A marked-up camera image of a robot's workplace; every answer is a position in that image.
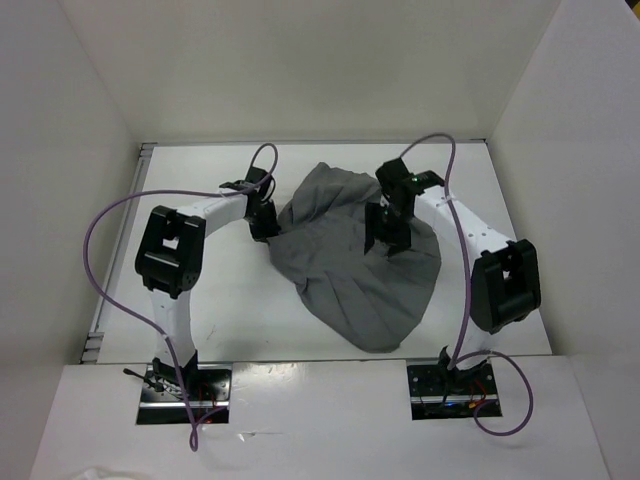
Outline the grey pleated skirt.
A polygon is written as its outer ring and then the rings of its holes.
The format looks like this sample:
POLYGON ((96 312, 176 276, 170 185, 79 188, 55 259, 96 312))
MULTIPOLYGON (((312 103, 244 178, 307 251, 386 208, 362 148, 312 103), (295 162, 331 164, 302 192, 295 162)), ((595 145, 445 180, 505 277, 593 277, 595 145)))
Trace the grey pleated skirt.
POLYGON ((441 267, 436 234, 414 222, 412 245, 394 256, 364 249, 365 206, 381 189, 366 173, 318 163, 278 216, 268 240, 272 265, 304 306, 367 353, 389 353, 421 323, 441 267))

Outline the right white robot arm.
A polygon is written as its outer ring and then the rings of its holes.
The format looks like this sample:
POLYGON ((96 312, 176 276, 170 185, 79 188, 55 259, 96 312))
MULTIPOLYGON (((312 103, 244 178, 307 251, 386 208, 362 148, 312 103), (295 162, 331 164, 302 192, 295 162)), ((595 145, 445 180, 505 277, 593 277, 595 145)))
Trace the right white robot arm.
POLYGON ((490 355, 490 340, 541 304, 535 246, 490 227, 459 201, 433 171, 409 172, 400 160, 376 170, 381 199, 365 207, 365 251, 381 242, 389 257, 412 247, 411 227, 429 226, 439 240, 460 248, 465 283, 463 320, 438 380, 450 393, 473 381, 473 368, 490 355))

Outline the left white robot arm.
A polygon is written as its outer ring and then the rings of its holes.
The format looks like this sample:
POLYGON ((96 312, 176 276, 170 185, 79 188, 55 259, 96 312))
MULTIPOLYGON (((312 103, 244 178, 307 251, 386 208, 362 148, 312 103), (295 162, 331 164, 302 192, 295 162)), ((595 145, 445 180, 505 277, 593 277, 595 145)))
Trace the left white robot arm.
POLYGON ((210 198, 190 205, 155 207, 147 221, 134 262, 149 291, 152 322, 161 332, 153 372, 176 399, 192 397, 199 387, 198 351, 191 332, 191 291, 198 282, 207 238, 244 220, 254 241, 276 236, 280 227, 271 195, 276 182, 247 179, 227 182, 210 198))

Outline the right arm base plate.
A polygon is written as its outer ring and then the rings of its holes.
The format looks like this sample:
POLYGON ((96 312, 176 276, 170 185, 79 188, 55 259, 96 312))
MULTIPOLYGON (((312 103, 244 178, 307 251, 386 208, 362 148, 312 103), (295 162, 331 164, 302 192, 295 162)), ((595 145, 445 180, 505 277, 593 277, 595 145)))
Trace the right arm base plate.
POLYGON ((409 401, 413 421, 501 417, 493 368, 483 362, 470 374, 448 378, 445 366, 437 362, 408 362, 409 401))

